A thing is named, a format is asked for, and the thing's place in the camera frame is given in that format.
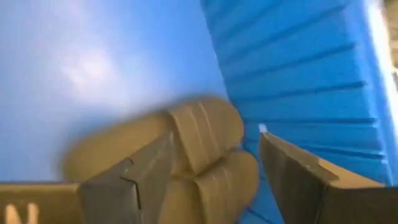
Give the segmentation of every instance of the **blue surface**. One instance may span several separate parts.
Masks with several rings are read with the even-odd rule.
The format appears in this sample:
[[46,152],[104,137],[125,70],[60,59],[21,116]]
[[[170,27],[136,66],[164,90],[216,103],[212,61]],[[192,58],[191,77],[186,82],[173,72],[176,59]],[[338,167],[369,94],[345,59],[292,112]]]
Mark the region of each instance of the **blue surface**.
[[77,138],[226,94],[199,1],[5,0],[0,33],[0,180],[58,180]]
[[[397,183],[398,97],[378,1],[201,3],[245,122],[243,147],[258,156],[264,123],[335,164]],[[241,223],[282,223],[266,177],[251,210]]]

